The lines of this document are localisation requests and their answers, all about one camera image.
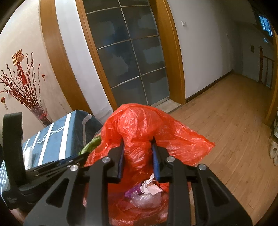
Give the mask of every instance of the wooden floor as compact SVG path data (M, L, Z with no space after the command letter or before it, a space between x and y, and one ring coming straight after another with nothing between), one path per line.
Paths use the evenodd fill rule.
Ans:
M255 225L278 193L263 124L269 88L231 74L171 115L216 146L202 163L219 177Z

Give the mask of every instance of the green vegetable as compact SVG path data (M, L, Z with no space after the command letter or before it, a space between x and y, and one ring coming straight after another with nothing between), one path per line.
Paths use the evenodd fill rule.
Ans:
M86 146L78 153L78 155L82 155L86 152L92 152L97 146L99 146L101 143L101 136L98 135L94 137L89 143L86 144Z

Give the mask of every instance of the purple plastic wrapper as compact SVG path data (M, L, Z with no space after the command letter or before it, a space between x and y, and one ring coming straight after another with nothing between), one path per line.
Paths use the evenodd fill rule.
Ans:
M137 192L139 195L142 194L140 187L141 187L142 183L139 183L137 185L135 185L133 188L127 190L125 192L125 197L131 199L131 195L133 192Z

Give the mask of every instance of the metal screw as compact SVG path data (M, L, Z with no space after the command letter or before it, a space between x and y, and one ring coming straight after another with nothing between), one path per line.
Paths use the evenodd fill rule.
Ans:
M71 171L77 171L78 170L78 165L72 165L71 167L70 167L70 170Z
M110 160L111 160L111 159L110 159L109 157L103 157L103 158L102 158L102 162L103 162L103 163L108 163L108 162L110 162Z
M207 166L205 164L200 164L198 167L199 167L200 170L206 170L207 169Z
M166 160L167 160L167 162L173 162L173 161L175 161L175 158L173 157L173 156L168 156L167 158L166 158Z

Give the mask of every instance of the window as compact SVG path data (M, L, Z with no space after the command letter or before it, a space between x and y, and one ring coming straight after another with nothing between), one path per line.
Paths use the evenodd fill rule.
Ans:
M268 19L265 18L264 16L259 16L259 19L260 19L260 23L261 23L262 28L265 31L268 32L269 36L273 37L272 30L271 30L271 27L270 27Z

